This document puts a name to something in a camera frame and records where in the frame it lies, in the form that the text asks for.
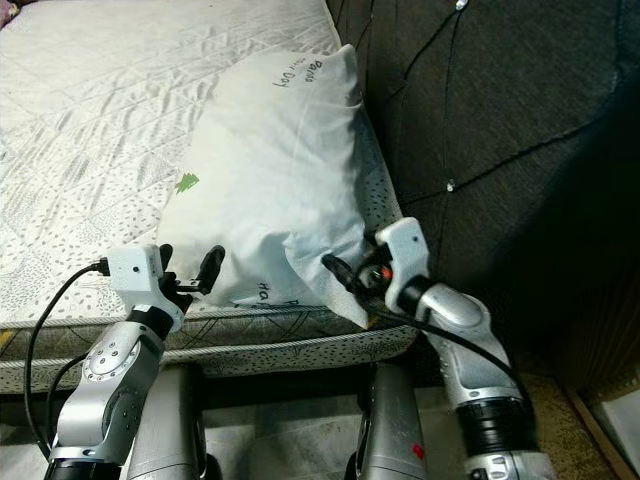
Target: white mattress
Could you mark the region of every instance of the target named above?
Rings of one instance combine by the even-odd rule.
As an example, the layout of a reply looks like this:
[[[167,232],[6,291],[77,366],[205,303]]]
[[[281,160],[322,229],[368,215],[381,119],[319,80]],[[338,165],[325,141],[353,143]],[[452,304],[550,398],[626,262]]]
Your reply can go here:
[[[267,48],[339,47],[322,0],[49,0],[0,32],[0,393],[20,390],[28,328],[73,272],[111,246],[155,242],[218,76]],[[400,210],[366,127],[364,118],[358,148],[370,153],[364,208],[375,228]],[[375,361],[414,337],[293,310],[194,305],[165,357],[247,375]],[[79,280],[39,338],[36,390],[123,314],[108,279]]]

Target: gray upholstered headboard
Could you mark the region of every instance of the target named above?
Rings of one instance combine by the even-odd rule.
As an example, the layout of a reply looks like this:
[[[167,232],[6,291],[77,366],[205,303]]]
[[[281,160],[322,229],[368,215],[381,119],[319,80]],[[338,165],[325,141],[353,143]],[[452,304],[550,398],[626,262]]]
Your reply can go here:
[[[436,277],[570,308],[637,259],[640,0],[327,3]]]

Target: black cable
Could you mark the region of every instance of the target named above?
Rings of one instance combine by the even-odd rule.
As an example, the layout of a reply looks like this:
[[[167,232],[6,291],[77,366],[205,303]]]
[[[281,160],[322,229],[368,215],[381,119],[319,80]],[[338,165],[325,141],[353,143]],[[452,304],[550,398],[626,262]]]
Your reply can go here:
[[[60,369],[56,378],[51,382],[51,386],[49,387],[49,392],[47,392],[47,409],[46,409],[46,417],[44,419],[44,431],[48,436],[47,440],[51,448],[53,448],[53,439],[55,438],[55,431],[53,429],[53,395],[56,393],[58,389],[58,384],[62,380],[62,377],[75,367],[78,363],[82,362],[85,358],[87,358],[88,353],[83,353],[82,355],[78,355],[73,360],[67,362],[64,367]]]
[[[500,360],[498,357],[487,352],[484,348],[479,347],[475,343],[470,342],[466,338],[460,337],[455,333],[451,333],[447,330],[434,327],[433,325],[429,325],[424,322],[418,322],[417,320],[414,320],[413,318],[407,315],[398,315],[398,314],[383,310],[381,308],[378,308],[371,302],[371,300],[369,300],[368,298],[362,295],[356,295],[356,300],[358,301],[358,304],[362,308],[364,308],[368,313],[371,313],[373,315],[377,315],[386,320],[395,322],[396,324],[406,325],[408,327],[413,327],[423,332],[436,335],[438,337],[444,338],[445,340],[449,340],[450,342],[456,343],[461,347],[464,347],[467,350],[470,350],[477,355],[480,355],[482,358],[484,358],[488,362],[491,362],[493,365],[495,365],[497,368],[499,368],[506,375],[509,376],[509,378],[513,381],[513,383],[516,385],[516,387],[520,391],[520,394],[522,395],[522,400],[524,401],[525,405],[528,408],[530,408],[531,411],[533,411],[533,403],[531,401],[531,397],[529,396],[529,393],[527,392],[527,389],[522,383],[522,381],[516,375],[515,371],[509,365],[507,365],[502,360]]]
[[[84,275],[85,273],[99,271],[100,268],[101,268],[101,265],[99,263],[94,263],[93,265],[84,267],[78,270],[76,273],[74,273],[62,285],[62,287],[60,287],[60,290],[58,290],[58,292],[54,295],[54,297],[51,299],[51,301],[47,305],[47,308],[45,308],[44,312],[42,312],[42,315],[40,316],[35,326],[33,327],[33,331],[31,332],[31,337],[29,338],[29,346],[27,347],[27,354],[25,355],[25,359],[24,359],[24,387],[23,387],[24,388],[24,407],[27,412],[27,421],[29,422],[29,428],[31,429],[31,433],[35,437],[36,444],[38,445],[38,448],[42,452],[42,455],[44,455],[45,458],[47,459],[49,458],[49,453],[51,449],[47,444],[47,440],[45,439],[45,436],[36,426],[36,422],[33,416],[33,399],[31,394],[31,362],[33,360],[33,350],[36,345],[36,338],[38,337],[38,333],[40,332],[40,329],[42,328],[44,321],[47,319],[47,317],[49,316],[53,308],[56,306],[56,303],[58,303],[58,300],[60,300],[62,295],[64,295],[64,292],[67,291],[67,289],[71,286],[71,284],[75,282],[78,278],[80,278],[82,275]]]

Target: white pillow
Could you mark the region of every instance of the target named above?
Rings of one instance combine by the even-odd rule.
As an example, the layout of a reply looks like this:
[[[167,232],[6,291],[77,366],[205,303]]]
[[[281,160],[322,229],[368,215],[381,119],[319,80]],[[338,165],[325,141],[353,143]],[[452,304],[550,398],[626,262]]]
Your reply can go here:
[[[214,245],[226,249],[203,301],[326,305],[366,326],[320,263],[329,252],[353,264],[363,255],[353,155],[360,107],[350,45],[331,56],[261,53],[221,76],[158,231],[158,243],[174,247],[180,278],[195,278]]]

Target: green leaf logo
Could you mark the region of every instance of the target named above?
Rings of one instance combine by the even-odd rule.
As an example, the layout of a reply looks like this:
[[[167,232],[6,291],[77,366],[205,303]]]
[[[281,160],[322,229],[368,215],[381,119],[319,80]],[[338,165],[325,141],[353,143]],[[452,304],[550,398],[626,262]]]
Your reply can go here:
[[[180,180],[176,184],[176,188],[178,189],[176,194],[182,193],[182,192],[185,192],[185,191],[189,190],[191,187],[193,187],[199,181],[200,181],[200,179],[198,177],[196,177],[193,173],[183,173],[182,174],[182,180]]]

